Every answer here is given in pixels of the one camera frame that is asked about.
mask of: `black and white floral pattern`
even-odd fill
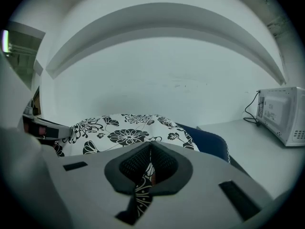
[[[148,122],[152,115],[134,115],[134,114],[122,114],[122,116],[125,117],[125,122],[129,122],[130,124],[133,124],[133,123],[146,123]]]
[[[76,125],[72,126],[72,135],[69,138],[65,138],[62,141],[65,143],[76,143],[77,139],[81,136],[88,138],[88,133],[97,133],[98,131],[103,130],[103,126],[98,124],[99,118],[89,118],[82,120]]]
[[[104,117],[103,121],[106,125],[119,126],[119,122],[117,120],[112,120],[110,117]]]
[[[168,118],[165,118],[163,116],[160,116],[158,118],[158,121],[162,124],[167,126],[169,129],[174,129],[176,128],[178,131],[183,131],[183,128],[176,125],[176,123],[172,122],[171,120],[169,120]]]
[[[108,138],[114,142],[121,144],[122,146],[128,146],[134,143],[144,142],[144,138],[148,136],[147,132],[128,129],[128,130],[116,130],[109,134]]]
[[[59,144],[56,144],[54,147],[56,154],[58,157],[64,157],[65,154],[62,152],[62,146],[60,146]]]
[[[151,125],[154,123],[154,120],[150,120],[149,122],[147,122],[147,125]]]
[[[87,154],[96,154],[99,153],[99,150],[97,150],[96,146],[94,145],[93,141],[85,142],[84,148],[82,150],[82,153],[84,155]]]
[[[137,203],[138,217],[140,217],[152,202],[152,197],[149,196],[149,189],[152,187],[151,181],[142,177],[140,183],[136,186],[135,197]]]
[[[144,173],[144,177],[146,177],[147,179],[151,180],[152,179],[152,176],[154,174],[154,167],[153,167],[153,164],[150,163]]]
[[[110,114],[85,119],[74,125],[72,135],[59,141],[62,146],[62,154],[60,151],[59,154],[91,154],[151,141],[171,143],[198,151],[187,132],[164,116]]]
[[[106,134],[105,133],[98,133],[96,136],[101,139],[103,136],[105,136]]]

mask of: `black slot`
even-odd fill
[[[78,169],[78,168],[82,168],[84,166],[87,166],[88,164],[81,161],[81,162],[77,162],[77,163],[74,163],[74,164],[69,164],[69,165],[64,165],[63,168],[66,170],[66,171],[69,171],[69,170],[75,170],[75,169]]]
[[[46,127],[46,137],[58,138],[59,129]]]
[[[260,211],[259,207],[233,181],[223,182],[219,184],[219,187],[243,220],[248,220]]]

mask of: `black cable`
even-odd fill
[[[249,115],[251,115],[252,116],[252,118],[243,118],[245,121],[247,121],[247,122],[250,122],[250,123],[253,123],[253,124],[256,124],[257,126],[259,126],[260,125],[260,123],[256,120],[256,118],[251,114],[251,113],[249,113],[248,111],[247,111],[247,108],[254,102],[254,100],[256,99],[256,97],[257,97],[257,95],[260,93],[261,91],[257,91],[257,94],[255,95],[255,97],[254,97],[254,99],[252,100],[252,102],[244,109],[244,111],[247,113],[247,114],[249,114]]]

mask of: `white appliance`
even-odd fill
[[[287,87],[260,90],[257,120],[285,146],[305,146],[305,90]]]

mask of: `white shelf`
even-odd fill
[[[292,188],[303,168],[305,148],[285,147],[262,125],[237,120],[198,128],[221,136],[230,156],[273,198]]]

